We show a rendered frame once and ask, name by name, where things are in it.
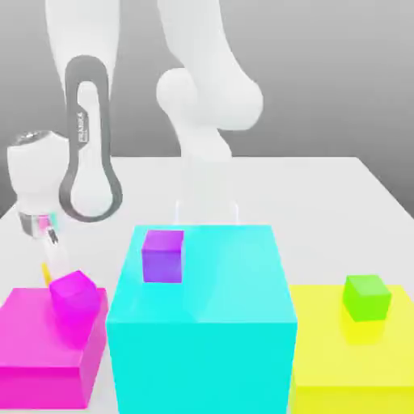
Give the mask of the large yellow box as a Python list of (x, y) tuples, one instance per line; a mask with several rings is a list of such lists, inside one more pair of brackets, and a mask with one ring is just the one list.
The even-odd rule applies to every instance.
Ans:
[(298, 334), (290, 414), (414, 414), (414, 302), (400, 285), (386, 319), (354, 322), (341, 285), (291, 285)]

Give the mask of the small green cube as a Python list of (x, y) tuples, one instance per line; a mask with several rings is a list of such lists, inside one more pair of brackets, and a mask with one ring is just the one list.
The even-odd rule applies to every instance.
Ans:
[(355, 322), (382, 321), (387, 317), (392, 294), (378, 275), (348, 275), (343, 303)]

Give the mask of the small purple cube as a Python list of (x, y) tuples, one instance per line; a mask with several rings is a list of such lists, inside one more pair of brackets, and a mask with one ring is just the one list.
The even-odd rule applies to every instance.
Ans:
[(181, 283), (184, 269), (184, 231), (148, 230), (142, 244), (143, 281)]

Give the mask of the large cyan box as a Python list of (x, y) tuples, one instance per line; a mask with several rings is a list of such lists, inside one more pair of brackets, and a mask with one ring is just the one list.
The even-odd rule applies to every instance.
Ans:
[(185, 226), (179, 284), (136, 226), (106, 322), (119, 414), (286, 414), (298, 320), (271, 226)]

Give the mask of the large magenta box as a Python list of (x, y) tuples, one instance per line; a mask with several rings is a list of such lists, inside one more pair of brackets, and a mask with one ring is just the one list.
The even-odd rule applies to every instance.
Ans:
[(84, 409), (107, 342), (108, 296), (93, 320), (67, 325), (46, 288), (14, 288), (0, 306), (0, 409)]

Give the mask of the small magenta cube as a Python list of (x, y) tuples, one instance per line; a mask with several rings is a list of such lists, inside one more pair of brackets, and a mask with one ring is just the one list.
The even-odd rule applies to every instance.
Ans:
[(55, 314), (63, 323), (85, 323), (99, 312), (97, 286), (81, 270), (53, 280), (49, 292)]

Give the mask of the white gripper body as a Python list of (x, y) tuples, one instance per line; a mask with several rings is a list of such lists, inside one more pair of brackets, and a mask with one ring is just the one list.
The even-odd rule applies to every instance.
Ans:
[(47, 265), (50, 276), (53, 280), (70, 273), (70, 259), (63, 241), (52, 241), (49, 237), (43, 237), (42, 247), (44, 248), (44, 262)]

